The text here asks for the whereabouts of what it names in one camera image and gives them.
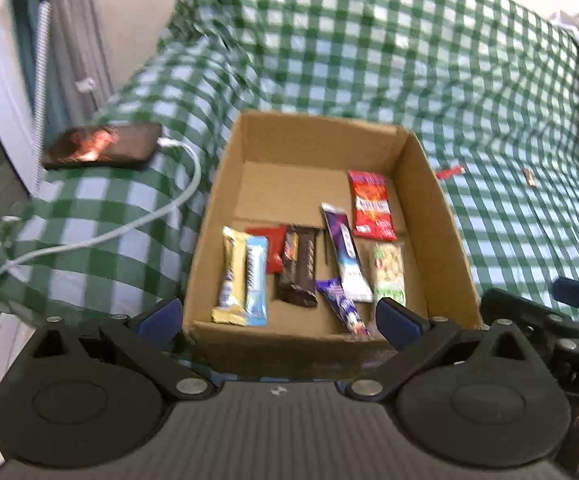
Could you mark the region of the purple white snack bar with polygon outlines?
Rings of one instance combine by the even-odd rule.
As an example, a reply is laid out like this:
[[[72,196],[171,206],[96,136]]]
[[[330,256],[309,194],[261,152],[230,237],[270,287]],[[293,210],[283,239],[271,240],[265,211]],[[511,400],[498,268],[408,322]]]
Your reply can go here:
[[[368,304],[373,299],[373,292],[362,273],[346,212],[328,203],[321,204],[321,211],[332,240],[341,287],[350,300]]]

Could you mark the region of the red chip snack bag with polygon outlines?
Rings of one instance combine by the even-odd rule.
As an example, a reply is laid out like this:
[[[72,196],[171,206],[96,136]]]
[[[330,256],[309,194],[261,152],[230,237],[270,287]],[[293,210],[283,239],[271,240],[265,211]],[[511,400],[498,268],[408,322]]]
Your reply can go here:
[[[386,178],[382,174],[367,171],[349,171],[348,178],[352,192],[355,236],[379,242],[396,242]]]

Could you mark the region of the small brown red candy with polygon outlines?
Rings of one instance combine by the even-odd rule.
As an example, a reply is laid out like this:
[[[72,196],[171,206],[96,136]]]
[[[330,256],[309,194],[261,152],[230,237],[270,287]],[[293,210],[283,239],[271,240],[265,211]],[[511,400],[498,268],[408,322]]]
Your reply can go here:
[[[524,168],[523,175],[529,188],[536,188],[538,186],[535,173],[530,168]]]

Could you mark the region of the red stick snack packet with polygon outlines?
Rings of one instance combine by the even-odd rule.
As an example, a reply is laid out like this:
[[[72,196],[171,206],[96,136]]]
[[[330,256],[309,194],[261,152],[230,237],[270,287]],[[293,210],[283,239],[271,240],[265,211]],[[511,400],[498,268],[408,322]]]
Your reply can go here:
[[[457,164],[448,168],[440,169],[436,172],[436,178],[440,181],[446,181],[453,177],[465,174],[466,168],[463,165]]]

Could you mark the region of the blue white snack bar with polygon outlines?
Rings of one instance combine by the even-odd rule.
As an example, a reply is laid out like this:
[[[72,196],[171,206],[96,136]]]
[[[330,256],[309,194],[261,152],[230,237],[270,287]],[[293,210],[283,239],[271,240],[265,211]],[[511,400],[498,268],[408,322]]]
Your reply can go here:
[[[249,326],[267,325],[267,254],[268,240],[264,236],[247,238],[246,256],[246,304]]]

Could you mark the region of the red square fortune snack packet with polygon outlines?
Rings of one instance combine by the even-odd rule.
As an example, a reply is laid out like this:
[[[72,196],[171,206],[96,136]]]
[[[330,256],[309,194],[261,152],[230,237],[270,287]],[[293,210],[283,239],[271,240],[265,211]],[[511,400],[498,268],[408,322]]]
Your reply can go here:
[[[267,273],[278,274],[283,270],[283,249],[285,242],[286,226],[257,226],[257,228],[247,228],[247,234],[263,236],[268,242],[267,250]]]

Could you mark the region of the green peanut snack packet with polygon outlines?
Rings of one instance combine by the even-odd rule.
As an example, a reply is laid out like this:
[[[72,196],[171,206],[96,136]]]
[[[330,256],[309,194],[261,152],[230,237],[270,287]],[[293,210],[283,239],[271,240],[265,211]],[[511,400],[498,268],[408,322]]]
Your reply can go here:
[[[407,303],[404,263],[400,244],[377,243],[372,249],[372,288],[374,300],[390,298]]]

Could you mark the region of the yellow white snack bar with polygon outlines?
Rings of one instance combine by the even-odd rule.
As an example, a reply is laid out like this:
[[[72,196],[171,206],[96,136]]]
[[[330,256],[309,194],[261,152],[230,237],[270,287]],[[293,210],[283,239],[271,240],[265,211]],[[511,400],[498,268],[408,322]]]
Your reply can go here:
[[[212,321],[236,326],[247,325],[246,260],[247,233],[224,226],[224,281],[219,290],[218,306],[212,309]]]

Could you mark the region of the small purple candy packet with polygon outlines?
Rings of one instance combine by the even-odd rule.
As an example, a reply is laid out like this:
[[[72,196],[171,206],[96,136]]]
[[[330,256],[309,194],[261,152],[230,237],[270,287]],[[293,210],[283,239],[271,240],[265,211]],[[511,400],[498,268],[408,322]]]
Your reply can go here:
[[[333,309],[337,318],[340,319],[346,330],[355,336],[369,336],[370,330],[363,322],[358,309],[351,299],[348,298],[341,286],[339,278],[331,278],[330,280],[316,281],[315,287],[318,292],[325,297],[329,306]]]

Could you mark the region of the dark brown chocolate bar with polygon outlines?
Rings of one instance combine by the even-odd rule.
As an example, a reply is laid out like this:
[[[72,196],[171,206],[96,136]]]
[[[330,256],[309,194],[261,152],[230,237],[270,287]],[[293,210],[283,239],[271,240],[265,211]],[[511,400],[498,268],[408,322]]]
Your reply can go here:
[[[311,226],[286,228],[276,293],[289,304],[310,309],[318,306],[315,288],[318,234],[319,230]]]

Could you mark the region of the cardboard box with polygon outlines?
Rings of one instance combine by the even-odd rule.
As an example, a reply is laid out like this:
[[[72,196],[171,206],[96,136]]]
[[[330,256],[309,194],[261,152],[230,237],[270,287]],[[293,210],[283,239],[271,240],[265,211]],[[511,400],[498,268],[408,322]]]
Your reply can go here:
[[[323,204],[352,211],[348,174],[382,174],[404,258],[405,303],[422,318],[480,324],[479,299],[459,232],[421,143],[409,130],[303,114],[243,112],[232,128],[196,245],[183,328],[193,358],[247,377],[349,378],[393,355],[381,336],[356,337],[326,301],[305,308],[269,288],[262,327],[212,319],[224,281],[224,228],[311,226],[315,275],[335,278]]]

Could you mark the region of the black smartphone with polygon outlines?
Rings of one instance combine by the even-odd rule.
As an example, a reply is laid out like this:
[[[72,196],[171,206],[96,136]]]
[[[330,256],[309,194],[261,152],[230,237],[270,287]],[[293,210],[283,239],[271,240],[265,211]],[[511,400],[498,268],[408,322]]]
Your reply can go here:
[[[158,124],[94,125],[71,128],[43,153],[47,170],[77,167],[140,167],[158,148]]]

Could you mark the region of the grey curtain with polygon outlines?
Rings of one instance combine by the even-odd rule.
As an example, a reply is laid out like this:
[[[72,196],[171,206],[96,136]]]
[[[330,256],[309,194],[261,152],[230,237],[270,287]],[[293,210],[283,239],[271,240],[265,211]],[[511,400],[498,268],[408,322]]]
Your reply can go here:
[[[44,0],[10,0],[26,92],[35,94],[39,11]],[[84,125],[113,93],[98,0],[51,5],[44,120],[48,133]]]

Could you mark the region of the black white floor lamp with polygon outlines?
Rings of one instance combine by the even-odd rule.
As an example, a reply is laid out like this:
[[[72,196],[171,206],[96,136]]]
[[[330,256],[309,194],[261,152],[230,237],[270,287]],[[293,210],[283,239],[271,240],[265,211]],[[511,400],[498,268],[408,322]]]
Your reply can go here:
[[[34,93],[34,180],[32,196],[37,196],[42,177],[42,154],[44,130],[46,130],[47,108],[47,73],[50,55],[51,33],[51,0],[39,0],[38,24],[35,57],[35,93]]]

